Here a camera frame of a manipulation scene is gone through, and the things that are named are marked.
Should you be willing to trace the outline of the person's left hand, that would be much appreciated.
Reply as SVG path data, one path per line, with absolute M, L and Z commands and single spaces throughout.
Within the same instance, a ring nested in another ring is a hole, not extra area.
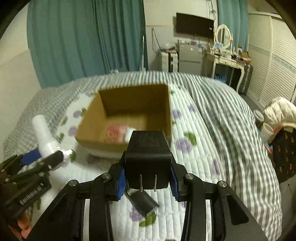
M 21 237 L 26 239 L 33 228 L 31 221 L 26 216 L 23 216 L 18 220 L 18 226 L 21 229 Z

